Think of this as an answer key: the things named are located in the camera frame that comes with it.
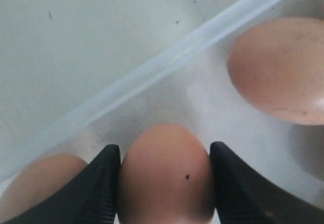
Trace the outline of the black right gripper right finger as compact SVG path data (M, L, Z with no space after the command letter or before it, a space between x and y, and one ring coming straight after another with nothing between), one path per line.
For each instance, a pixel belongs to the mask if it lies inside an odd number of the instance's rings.
M210 146L221 223L323 223L323 210L276 186L223 142Z

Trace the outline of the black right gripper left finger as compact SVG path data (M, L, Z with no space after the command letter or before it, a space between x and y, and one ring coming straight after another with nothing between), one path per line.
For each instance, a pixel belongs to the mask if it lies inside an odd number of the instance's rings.
M63 188L3 223L114 223L120 150L106 146Z

